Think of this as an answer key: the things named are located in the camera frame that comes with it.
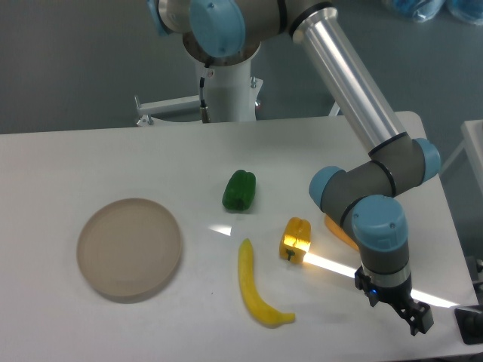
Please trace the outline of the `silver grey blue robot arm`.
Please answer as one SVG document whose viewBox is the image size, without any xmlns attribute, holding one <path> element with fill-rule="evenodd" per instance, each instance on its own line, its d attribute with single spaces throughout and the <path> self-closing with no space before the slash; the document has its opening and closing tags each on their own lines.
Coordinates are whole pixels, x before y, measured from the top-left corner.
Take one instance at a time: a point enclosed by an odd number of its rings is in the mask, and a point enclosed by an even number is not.
<svg viewBox="0 0 483 362">
<path fill-rule="evenodd" d="M 368 151 L 369 161 L 351 171 L 325 167 L 309 195 L 358 246 L 355 286 L 375 305 L 390 305 L 412 334 L 433 324 L 430 307 L 411 297 L 408 223 L 397 197 L 433 178 L 440 169 L 436 147 L 411 138 L 387 103 L 337 21 L 330 1 L 150 1 L 159 34 L 179 33 L 202 65 L 198 105 L 208 122 L 251 121 L 255 103 L 210 73 L 248 60 L 262 41 L 287 33 L 300 44 Z"/>
</svg>

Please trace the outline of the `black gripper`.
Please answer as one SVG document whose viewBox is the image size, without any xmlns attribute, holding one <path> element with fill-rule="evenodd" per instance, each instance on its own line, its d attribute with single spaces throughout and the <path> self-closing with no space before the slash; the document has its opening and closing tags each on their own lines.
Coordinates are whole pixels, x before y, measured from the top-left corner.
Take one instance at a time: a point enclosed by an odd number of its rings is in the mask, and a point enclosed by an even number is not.
<svg viewBox="0 0 483 362">
<path fill-rule="evenodd" d="M 355 272 L 355 287 L 364 292 L 372 307 L 378 302 L 391 305 L 408 324 L 412 336 L 427 333 L 434 324 L 430 306 L 425 302 L 415 302 L 411 297 L 409 265 L 393 274 L 378 274 L 362 265 Z"/>
</svg>

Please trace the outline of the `orange fruit behind arm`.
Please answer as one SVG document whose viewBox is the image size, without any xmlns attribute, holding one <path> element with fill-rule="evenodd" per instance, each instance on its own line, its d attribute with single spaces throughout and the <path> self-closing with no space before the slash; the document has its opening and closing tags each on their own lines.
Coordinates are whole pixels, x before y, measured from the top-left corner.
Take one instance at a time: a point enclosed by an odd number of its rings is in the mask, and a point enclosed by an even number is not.
<svg viewBox="0 0 483 362">
<path fill-rule="evenodd" d="M 347 233 L 345 233 L 344 230 L 340 226 L 338 226 L 338 224 L 336 224 L 335 221 L 333 221 L 328 215 L 325 216 L 324 222 L 325 226 L 334 236 L 339 238 L 343 243 L 347 244 L 352 249 L 359 251 L 356 242 L 354 242 L 354 240 L 351 239 L 351 237 L 348 236 Z"/>
</svg>

